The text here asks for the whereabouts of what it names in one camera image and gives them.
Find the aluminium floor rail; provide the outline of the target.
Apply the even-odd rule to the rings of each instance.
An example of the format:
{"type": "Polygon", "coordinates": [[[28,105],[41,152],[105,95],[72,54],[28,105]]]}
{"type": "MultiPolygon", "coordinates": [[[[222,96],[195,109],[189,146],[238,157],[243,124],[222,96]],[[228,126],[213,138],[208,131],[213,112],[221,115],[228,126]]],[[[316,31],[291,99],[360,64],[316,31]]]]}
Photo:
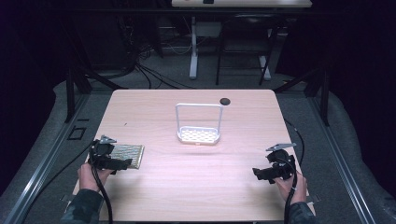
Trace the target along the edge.
{"type": "Polygon", "coordinates": [[[76,116],[90,95],[78,97],[70,119],[67,116],[66,98],[59,95],[40,135],[28,153],[19,171],[0,197],[0,224],[22,224],[30,205],[42,189],[50,170],[58,158],[66,135],[71,132],[76,116]]]}
{"type": "Polygon", "coordinates": [[[370,208],[367,205],[367,202],[361,193],[360,187],[358,186],[353,174],[349,169],[349,166],[347,165],[344,155],[332,133],[331,127],[327,126],[322,120],[322,117],[319,113],[319,104],[317,100],[313,97],[308,97],[307,102],[310,104],[318,126],[324,133],[326,141],[330,146],[330,152],[332,153],[335,167],[341,176],[349,199],[357,212],[361,224],[377,224],[370,208]]]}

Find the white sponge rack with handle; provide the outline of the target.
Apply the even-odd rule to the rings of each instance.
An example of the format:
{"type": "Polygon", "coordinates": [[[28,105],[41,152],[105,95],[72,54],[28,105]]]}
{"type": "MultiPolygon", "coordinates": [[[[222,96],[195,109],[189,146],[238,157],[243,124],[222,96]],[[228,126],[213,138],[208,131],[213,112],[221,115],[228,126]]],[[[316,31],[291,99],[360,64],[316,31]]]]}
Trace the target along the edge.
{"type": "Polygon", "coordinates": [[[177,121],[177,138],[183,144],[195,145],[215,145],[220,139],[220,127],[223,113],[223,106],[216,104],[192,104],[192,103],[179,103],[175,106],[176,121],[177,121]],[[217,118],[216,127],[204,127],[197,125],[180,124],[180,110],[182,108],[191,108],[193,112],[199,113],[199,108],[217,109],[219,115],[217,118]]]}

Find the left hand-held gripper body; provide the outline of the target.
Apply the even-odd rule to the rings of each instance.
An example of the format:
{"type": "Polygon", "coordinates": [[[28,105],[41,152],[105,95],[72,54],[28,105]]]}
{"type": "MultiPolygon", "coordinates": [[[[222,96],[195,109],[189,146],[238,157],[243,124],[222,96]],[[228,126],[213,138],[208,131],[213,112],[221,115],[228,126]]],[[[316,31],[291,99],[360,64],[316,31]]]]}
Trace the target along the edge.
{"type": "Polygon", "coordinates": [[[89,150],[89,164],[93,167],[104,170],[106,162],[111,158],[110,153],[113,151],[115,139],[102,135],[100,139],[95,139],[89,150]]]}

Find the person's left hand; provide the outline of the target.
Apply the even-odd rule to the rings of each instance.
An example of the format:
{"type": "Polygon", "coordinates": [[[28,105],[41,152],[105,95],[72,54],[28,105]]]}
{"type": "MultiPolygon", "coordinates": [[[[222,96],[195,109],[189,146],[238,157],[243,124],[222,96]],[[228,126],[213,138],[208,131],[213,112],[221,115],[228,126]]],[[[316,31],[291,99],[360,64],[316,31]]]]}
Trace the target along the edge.
{"type": "MultiPolygon", "coordinates": [[[[97,174],[99,180],[104,185],[112,173],[112,170],[98,170],[97,174]]],[[[78,169],[78,182],[80,189],[90,189],[98,192],[100,190],[94,175],[92,173],[92,167],[88,163],[84,163],[78,169]]]]}

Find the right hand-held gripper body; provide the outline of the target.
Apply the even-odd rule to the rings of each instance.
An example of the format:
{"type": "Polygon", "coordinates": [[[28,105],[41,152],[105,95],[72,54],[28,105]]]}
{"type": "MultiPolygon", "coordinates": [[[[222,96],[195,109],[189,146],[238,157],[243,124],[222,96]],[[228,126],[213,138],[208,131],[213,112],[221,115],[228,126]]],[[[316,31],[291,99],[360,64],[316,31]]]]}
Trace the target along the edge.
{"type": "Polygon", "coordinates": [[[273,181],[275,178],[282,177],[289,179],[296,171],[295,159],[287,151],[287,147],[294,147],[295,143],[276,144],[267,148],[270,154],[266,156],[267,160],[272,163],[268,180],[273,181]]]}

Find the black chair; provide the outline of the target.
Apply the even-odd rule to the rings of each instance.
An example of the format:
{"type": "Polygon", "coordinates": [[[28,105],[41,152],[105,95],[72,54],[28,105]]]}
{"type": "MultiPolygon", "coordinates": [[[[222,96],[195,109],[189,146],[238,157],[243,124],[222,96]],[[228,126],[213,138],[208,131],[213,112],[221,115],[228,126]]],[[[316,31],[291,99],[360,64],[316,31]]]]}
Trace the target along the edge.
{"type": "Polygon", "coordinates": [[[219,32],[216,84],[219,85],[222,69],[259,69],[260,85],[264,80],[270,79],[268,66],[277,34],[283,24],[283,18],[276,14],[237,14],[224,21],[219,32]],[[235,60],[251,55],[258,59],[259,64],[244,67],[241,63],[228,63],[224,66],[221,61],[227,54],[232,55],[235,60]]]}

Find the black metal stand frame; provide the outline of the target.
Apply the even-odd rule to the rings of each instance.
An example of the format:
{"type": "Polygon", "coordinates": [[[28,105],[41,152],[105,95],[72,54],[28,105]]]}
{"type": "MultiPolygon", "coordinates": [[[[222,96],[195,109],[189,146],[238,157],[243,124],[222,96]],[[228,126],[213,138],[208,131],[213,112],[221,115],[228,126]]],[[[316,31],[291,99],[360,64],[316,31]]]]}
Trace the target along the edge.
{"type": "Polygon", "coordinates": [[[115,84],[114,82],[100,76],[98,73],[84,66],[72,66],[66,73],[66,102],[67,115],[65,123],[68,123],[76,114],[75,89],[78,89],[82,94],[90,94],[92,86],[88,78],[93,78],[96,81],[109,87],[111,90],[124,90],[124,87],[115,84]]]}
{"type": "Polygon", "coordinates": [[[329,126],[328,107],[330,95],[330,74],[325,68],[313,69],[301,77],[296,77],[291,81],[286,82],[282,86],[274,89],[274,92],[281,93],[303,81],[307,82],[304,89],[304,95],[306,97],[315,97],[317,93],[320,92],[319,117],[326,126],[329,126]]]}

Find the white desk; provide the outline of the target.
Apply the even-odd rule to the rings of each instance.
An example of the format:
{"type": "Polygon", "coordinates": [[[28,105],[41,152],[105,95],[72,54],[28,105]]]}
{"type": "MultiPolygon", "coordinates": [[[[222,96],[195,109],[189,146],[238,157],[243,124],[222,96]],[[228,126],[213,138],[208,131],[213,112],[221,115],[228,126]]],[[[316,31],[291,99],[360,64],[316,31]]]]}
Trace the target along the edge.
{"type": "MultiPolygon", "coordinates": [[[[311,0],[214,0],[214,4],[204,4],[203,0],[171,0],[172,7],[179,9],[284,9],[284,8],[311,8],[311,0]]],[[[215,37],[219,34],[218,21],[198,21],[191,15],[191,66],[190,79],[197,78],[198,69],[198,37],[215,37]]]]}

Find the person's right hand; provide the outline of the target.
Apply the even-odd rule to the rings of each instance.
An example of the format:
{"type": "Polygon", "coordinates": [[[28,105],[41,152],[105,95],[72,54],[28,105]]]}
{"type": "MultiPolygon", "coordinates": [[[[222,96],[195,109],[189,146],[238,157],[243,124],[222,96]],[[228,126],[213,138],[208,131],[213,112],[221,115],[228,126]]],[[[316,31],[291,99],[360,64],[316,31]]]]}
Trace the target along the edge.
{"type": "Polygon", "coordinates": [[[275,179],[280,195],[284,200],[288,199],[290,191],[294,189],[294,194],[290,200],[291,204],[304,203],[306,201],[306,191],[307,191],[306,178],[300,173],[296,173],[296,176],[297,176],[296,184],[293,184],[294,177],[291,177],[286,180],[282,178],[275,179]]]}

